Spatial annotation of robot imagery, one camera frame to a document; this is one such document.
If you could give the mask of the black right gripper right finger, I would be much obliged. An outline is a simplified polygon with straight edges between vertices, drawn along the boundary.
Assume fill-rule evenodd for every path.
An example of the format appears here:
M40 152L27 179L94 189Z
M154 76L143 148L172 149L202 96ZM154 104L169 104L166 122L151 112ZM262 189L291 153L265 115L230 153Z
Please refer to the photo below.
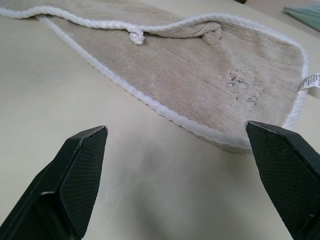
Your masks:
M245 125L261 182L295 240L320 238L320 155L296 132Z

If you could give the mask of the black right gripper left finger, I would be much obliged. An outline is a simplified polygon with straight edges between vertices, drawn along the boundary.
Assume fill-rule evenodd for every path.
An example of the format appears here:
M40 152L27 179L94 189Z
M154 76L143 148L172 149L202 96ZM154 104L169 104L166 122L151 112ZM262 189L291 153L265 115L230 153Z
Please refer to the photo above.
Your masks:
M2 240L81 240L97 199L108 128L69 137L0 226Z

